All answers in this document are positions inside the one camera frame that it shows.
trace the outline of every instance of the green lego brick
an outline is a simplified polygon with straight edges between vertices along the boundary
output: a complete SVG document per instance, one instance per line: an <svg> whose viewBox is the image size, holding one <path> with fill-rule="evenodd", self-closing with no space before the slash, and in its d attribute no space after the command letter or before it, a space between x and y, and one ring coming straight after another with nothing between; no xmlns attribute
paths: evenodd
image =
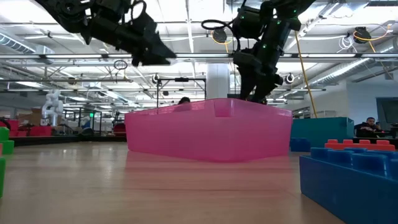
<svg viewBox="0 0 398 224"><path fill-rule="evenodd" d="M6 127L0 127L0 141L7 141L10 137L10 130Z"/></svg>
<svg viewBox="0 0 398 224"><path fill-rule="evenodd" d="M11 155L14 153L14 141L0 141L0 144L2 144L3 155Z"/></svg>
<svg viewBox="0 0 398 224"><path fill-rule="evenodd" d="M6 160L0 158L0 198L2 197L2 191L4 189L4 176L6 175Z"/></svg>

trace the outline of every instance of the white robot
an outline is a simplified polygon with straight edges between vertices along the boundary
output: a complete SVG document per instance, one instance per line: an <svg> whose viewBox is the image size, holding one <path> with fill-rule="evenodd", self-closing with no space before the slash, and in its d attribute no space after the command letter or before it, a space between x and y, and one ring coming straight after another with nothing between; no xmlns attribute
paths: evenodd
<svg viewBox="0 0 398 224"><path fill-rule="evenodd" d="M45 96L46 102L42 108L41 126L46 126L50 123L49 117L52 119L51 125L57 125L58 115L62 115L63 112L63 103L58 99L60 93L60 90L50 90Z"/></svg>

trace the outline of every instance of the cardboard box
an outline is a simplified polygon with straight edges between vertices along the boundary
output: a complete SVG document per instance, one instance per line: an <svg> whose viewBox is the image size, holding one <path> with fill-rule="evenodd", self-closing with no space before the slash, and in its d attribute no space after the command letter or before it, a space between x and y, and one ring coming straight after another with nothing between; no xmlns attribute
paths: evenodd
<svg viewBox="0 0 398 224"><path fill-rule="evenodd" d="M24 121L28 121L29 124L33 124L34 126L40 126L40 120L42 119L42 109L32 108L31 114L20 114L17 116L20 124L24 123ZM57 124L60 124L62 121L62 116L58 116Z"/></svg>

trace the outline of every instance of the man sitting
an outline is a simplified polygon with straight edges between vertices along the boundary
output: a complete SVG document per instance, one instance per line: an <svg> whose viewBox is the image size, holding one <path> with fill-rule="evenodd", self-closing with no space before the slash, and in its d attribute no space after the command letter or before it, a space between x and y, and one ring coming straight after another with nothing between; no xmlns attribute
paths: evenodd
<svg viewBox="0 0 398 224"><path fill-rule="evenodd" d="M356 131L356 137L358 138L377 138L375 132L381 132L380 125L375 124L374 118L368 118L366 122L357 124L354 129Z"/></svg>

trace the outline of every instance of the pink plastic bin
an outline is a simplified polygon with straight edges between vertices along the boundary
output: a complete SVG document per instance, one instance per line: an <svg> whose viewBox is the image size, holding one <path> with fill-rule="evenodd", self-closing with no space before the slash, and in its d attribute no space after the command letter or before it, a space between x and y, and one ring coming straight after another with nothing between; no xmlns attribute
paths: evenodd
<svg viewBox="0 0 398 224"><path fill-rule="evenodd" d="M130 151L241 162L289 151L292 112L216 99L126 114Z"/></svg>

